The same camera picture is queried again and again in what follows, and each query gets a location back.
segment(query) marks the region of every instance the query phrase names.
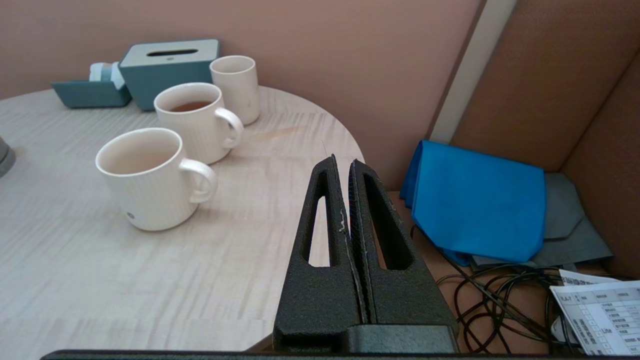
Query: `ceramic cup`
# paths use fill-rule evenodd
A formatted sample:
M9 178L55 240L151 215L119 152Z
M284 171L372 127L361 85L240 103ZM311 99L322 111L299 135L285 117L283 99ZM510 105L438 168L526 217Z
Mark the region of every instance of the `ceramic cup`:
M181 224L218 187L211 168L187 159L180 135L158 127L114 138L100 149L95 166L127 219L142 230ZM205 189L196 188L192 174L205 179Z
M244 126L225 109L222 91L208 83L186 83L156 96L160 124L184 139L187 155L206 164L224 158L242 140Z
M260 115L258 73L255 61L247 56L232 55L214 60L209 65L213 83L225 94L225 104L244 125Z

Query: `light wood tabletop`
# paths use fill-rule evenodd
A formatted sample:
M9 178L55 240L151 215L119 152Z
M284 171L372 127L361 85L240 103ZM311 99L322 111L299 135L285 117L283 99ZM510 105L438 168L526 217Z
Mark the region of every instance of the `light wood tabletop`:
M260 119L212 165L214 198L156 233L128 223L94 165L108 140L158 126L155 113L70 110L52 90L0 101L0 136L17 154L0 178L0 359L244 350L271 332L311 170L334 153L347 200L349 164L364 159L319 106L260 96ZM318 209L310 263L328 265Z

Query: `round table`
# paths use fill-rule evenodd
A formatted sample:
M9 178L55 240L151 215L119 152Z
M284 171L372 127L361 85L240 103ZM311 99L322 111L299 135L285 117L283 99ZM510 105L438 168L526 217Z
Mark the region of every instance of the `round table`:
M157 126L135 105L70 110L53 90L0 101L17 161L0 178L0 349L244 350L273 327L314 165L335 154L343 198L362 153L331 114L261 87L260 119L212 168L220 186L182 225L140 231L94 165L110 139ZM310 263L328 266L321 201Z

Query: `table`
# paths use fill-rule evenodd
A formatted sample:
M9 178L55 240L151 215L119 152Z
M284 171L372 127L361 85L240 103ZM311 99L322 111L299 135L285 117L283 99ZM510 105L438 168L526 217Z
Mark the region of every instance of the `table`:
M244 350L273 328L313 166L362 153L327 111L261 87L260 119L212 168L220 186L184 224L156 233L126 221L94 165L155 113L69 110L52 90L0 101L17 161L0 178L0 357L61 348ZM310 263L328 265L319 204Z

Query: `pink wall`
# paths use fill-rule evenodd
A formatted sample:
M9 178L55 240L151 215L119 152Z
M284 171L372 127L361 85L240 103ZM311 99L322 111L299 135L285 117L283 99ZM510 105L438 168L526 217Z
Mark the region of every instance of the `pink wall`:
M0 97L87 76L131 44L214 37L260 83L306 97L399 188L479 0L4 0Z

